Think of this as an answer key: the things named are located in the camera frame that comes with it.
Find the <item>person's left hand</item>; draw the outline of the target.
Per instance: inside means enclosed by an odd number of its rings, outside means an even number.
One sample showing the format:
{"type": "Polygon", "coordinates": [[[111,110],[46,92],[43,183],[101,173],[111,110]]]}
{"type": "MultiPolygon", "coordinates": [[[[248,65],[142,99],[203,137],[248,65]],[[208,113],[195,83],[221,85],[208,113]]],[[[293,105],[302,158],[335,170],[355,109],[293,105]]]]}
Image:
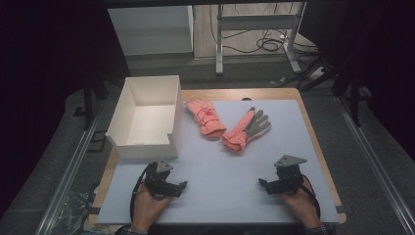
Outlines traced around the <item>person's left hand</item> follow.
{"type": "Polygon", "coordinates": [[[148,232],[170,202],[170,197],[156,200],[147,187],[141,183],[135,196],[131,228],[140,233],[148,232]]]}

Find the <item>dark curtain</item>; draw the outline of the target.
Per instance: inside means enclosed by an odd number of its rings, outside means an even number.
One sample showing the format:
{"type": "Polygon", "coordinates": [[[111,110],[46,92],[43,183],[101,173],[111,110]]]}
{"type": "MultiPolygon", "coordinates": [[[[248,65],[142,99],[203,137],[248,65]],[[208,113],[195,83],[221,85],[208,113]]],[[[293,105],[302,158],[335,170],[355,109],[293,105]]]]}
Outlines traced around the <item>dark curtain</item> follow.
{"type": "Polygon", "coordinates": [[[128,69],[109,12],[94,0],[0,0],[0,218],[84,85],[128,69]]]}
{"type": "Polygon", "coordinates": [[[309,0],[300,34],[340,71],[332,92],[366,88],[368,107],[415,161],[415,0],[309,0]]]}

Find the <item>aluminium rail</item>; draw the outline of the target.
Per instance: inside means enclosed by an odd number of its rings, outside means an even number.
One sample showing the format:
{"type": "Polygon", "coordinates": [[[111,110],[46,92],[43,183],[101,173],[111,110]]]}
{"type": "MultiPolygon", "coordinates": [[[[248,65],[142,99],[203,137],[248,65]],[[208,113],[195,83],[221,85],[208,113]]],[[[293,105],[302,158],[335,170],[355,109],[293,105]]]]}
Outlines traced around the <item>aluminium rail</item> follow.
{"type": "Polygon", "coordinates": [[[104,101],[92,103],[92,120],[89,124],[86,117],[73,116],[75,107],[68,107],[64,113],[57,132],[37,168],[37,186],[43,191],[46,208],[34,235],[52,233],[104,107],[104,101]]]}
{"type": "Polygon", "coordinates": [[[415,216],[413,215],[413,212],[408,207],[401,193],[393,185],[392,180],[382,166],[378,155],[369,143],[363,130],[352,119],[351,110],[347,106],[346,100],[342,97],[335,97],[334,100],[340,107],[353,138],[357,142],[361,152],[372,169],[406,235],[415,235],[415,216]]]}

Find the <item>clear plastic bag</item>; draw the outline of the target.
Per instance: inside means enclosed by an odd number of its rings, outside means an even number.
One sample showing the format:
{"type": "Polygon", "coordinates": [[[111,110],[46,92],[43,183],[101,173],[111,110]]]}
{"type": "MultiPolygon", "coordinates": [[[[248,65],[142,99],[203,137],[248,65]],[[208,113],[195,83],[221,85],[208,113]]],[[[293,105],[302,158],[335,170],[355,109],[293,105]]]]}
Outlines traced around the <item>clear plastic bag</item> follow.
{"type": "Polygon", "coordinates": [[[69,191],[55,222],[53,235],[81,235],[83,224],[90,213],[93,200],[94,194],[92,192],[69,191]]]}

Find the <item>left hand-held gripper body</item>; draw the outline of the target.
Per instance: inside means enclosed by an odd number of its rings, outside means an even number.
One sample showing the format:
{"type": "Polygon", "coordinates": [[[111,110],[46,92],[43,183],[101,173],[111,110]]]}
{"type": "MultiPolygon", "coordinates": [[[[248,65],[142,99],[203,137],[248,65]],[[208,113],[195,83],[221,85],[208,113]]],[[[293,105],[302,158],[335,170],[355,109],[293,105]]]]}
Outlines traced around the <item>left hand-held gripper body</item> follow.
{"type": "Polygon", "coordinates": [[[170,197],[175,191],[182,191],[178,190],[178,184],[166,181],[172,170],[173,166],[165,161],[153,162],[148,165],[144,184],[154,199],[161,200],[170,197]]]}

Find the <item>grey metal table frame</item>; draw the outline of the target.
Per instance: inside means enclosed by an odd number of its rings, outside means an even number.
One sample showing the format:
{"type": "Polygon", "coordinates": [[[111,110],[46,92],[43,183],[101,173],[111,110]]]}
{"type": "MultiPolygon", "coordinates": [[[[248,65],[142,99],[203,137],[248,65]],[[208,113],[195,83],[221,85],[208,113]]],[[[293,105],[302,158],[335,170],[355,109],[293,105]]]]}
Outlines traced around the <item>grey metal table frame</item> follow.
{"type": "Polygon", "coordinates": [[[300,21],[305,7],[300,2],[295,14],[285,15],[242,15],[223,16],[222,5],[217,6],[217,42],[215,54],[215,72],[223,75],[223,53],[221,32],[228,30],[260,30],[260,29],[288,29],[291,34],[287,42],[283,44],[286,56],[291,64],[294,73],[301,73],[300,65],[294,54],[294,43],[300,27],[300,21]]]}

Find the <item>white box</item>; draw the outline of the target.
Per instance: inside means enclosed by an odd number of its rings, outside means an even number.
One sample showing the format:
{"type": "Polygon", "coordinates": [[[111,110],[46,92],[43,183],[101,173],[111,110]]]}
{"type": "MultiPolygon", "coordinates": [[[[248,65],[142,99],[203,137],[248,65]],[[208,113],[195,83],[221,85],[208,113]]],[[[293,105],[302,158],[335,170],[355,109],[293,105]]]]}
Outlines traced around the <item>white box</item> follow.
{"type": "Polygon", "coordinates": [[[106,136],[124,159],[178,158],[182,114],[178,75],[127,77],[106,136]]]}

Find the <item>white cabinet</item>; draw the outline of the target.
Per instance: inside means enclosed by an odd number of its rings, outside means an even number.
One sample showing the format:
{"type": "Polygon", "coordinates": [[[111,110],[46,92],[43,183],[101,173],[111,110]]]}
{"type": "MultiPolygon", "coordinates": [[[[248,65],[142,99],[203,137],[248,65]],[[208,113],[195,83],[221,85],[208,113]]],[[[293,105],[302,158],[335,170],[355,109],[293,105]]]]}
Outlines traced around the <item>white cabinet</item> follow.
{"type": "Polygon", "coordinates": [[[109,9],[125,56],[191,53],[192,6],[109,9]]]}

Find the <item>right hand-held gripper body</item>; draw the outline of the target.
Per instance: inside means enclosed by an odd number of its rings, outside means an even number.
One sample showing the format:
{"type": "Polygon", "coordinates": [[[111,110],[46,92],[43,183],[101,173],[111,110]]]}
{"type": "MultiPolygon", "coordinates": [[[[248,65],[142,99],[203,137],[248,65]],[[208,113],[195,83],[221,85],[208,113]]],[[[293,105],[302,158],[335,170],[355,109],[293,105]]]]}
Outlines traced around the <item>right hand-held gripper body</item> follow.
{"type": "Polygon", "coordinates": [[[295,193],[303,183],[300,164],[304,163],[306,163],[306,159],[290,155],[284,155],[278,160],[274,166],[279,179],[272,182],[272,192],[276,194],[295,193]]]}

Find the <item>pink glove with grey palm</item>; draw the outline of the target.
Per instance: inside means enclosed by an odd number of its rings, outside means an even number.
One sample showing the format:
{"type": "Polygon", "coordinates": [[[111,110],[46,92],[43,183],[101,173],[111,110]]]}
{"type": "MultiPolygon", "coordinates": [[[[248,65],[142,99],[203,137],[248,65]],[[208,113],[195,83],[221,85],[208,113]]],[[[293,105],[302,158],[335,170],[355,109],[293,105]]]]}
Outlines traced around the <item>pink glove with grey palm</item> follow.
{"type": "Polygon", "coordinates": [[[242,153],[252,140],[261,137],[270,128],[268,115],[263,110],[257,111],[251,107],[231,131],[222,135],[222,144],[232,151],[242,153]]]}

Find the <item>black metal stand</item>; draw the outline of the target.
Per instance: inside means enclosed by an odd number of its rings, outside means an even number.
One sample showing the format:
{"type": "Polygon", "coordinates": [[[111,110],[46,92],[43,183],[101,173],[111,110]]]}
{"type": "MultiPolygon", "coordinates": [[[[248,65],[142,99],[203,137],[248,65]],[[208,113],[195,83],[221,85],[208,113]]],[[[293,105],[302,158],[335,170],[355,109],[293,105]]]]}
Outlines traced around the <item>black metal stand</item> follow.
{"type": "Polygon", "coordinates": [[[360,82],[357,75],[340,74],[331,88],[335,96],[344,96],[349,90],[348,107],[349,116],[357,127],[360,127],[358,105],[360,101],[367,101],[370,97],[362,98],[360,96],[360,82]]]}
{"type": "Polygon", "coordinates": [[[92,94],[95,94],[98,100],[108,98],[109,92],[102,79],[86,78],[83,82],[83,107],[77,107],[73,113],[74,117],[85,117],[84,129],[87,130],[93,121],[93,104],[92,94]]]}

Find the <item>person's right hand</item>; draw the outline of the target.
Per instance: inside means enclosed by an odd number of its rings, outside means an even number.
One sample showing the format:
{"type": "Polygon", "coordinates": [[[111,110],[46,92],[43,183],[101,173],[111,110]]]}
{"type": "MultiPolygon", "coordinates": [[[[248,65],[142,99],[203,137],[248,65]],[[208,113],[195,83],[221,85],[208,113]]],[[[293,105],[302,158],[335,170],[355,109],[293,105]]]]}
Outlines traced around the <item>person's right hand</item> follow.
{"type": "Polygon", "coordinates": [[[282,199],[306,229],[314,229],[323,225],[310,197],[302,189],[296,193],[284,193],[282,199]]]}

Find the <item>pink glove with red strap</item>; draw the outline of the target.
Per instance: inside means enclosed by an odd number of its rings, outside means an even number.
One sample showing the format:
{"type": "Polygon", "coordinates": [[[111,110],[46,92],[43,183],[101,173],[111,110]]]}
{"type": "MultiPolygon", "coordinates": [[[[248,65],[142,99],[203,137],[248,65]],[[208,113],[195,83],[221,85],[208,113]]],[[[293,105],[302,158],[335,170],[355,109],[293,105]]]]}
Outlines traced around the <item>pink glove with red strap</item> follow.
{"type": "Polygon", "coordinates": [[[220,138],[226,131],[226,126],[220,121],[212,101],[192,100],[186,102],[185,106],[194,115],[201,133],[206,138],[220,138]]]}

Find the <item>black bracket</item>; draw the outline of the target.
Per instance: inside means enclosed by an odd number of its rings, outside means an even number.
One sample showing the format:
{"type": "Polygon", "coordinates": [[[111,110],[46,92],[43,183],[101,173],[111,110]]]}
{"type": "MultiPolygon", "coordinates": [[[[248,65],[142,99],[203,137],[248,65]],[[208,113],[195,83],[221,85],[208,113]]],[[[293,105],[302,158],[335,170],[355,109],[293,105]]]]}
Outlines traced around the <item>black bracket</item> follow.
{"type": "Polygon", "coordinates": [[[89,142],[87,153],[100,153],[104,150],[106,144],[106,131],[96,130],[93,132],[89,142]]]}

